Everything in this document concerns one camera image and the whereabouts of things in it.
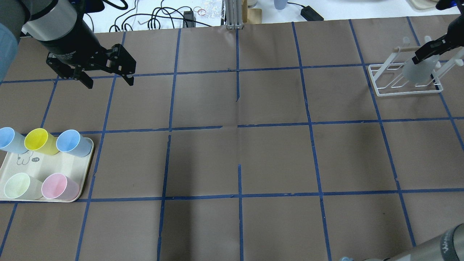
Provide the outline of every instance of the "white tray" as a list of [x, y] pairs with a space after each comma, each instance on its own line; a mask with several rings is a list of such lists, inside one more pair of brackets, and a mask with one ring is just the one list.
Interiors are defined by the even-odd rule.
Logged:
[[[32, 202], [73, 202], [82, 194], [84, 188], [87, 170], [89, 169], [90, 159], [92, 159], [94, 143], [92, 139], [86, 138], [92, 142], [90, 153], [81, 158], [64, 152], [58, 152], [55, 155], [45, 155], [42, 153], [28, 151], [24, 154], [8, 152], [0, 168], [0, 200], [8, 201], [32, 201]], [[61, 173], [68, 176], [80, 186], [79, 194], [72, 200], [48, 199], [41, 197], [37, 200], [11, 199], [5, 196], [4, 187], [6, 181], [16, 173], [27, 173], [40, 181], [44, 181], [53, 173]]]

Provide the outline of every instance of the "beige tray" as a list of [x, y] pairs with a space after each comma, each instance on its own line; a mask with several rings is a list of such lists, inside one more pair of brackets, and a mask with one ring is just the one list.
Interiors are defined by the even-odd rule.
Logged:
[[[93, 141], [90, 138], [86, 139], [89, 139], [92, 142], [92, 150], [87, 156], [83, 158], [76, 157], [63, 152], [58, 152], [57, 154], [52, 156], [34, 151], [28, 151], [24, 154], [8, 152], [0, 168], [0, 200], [32, 202], [73, 202], [76, 199], [78, 199], [82, 194], [85, 178], [87, 176], [87, 170], [89, 169], [90, 160], [92, 159], [93, 150], [95, 148]], [[37, 200], [7, 198], [4, 193], [6, 181], [11, 176], [19, 172], [27, 173], [42, 182], [53, 173], [62, 173], [71, 178], [73, 181], [77, 182], [77, 184], [79, 184], [79, 194], [76, 196], [76, 198], [72, 200], [48, 199], [45, 197], [41, 197]]]

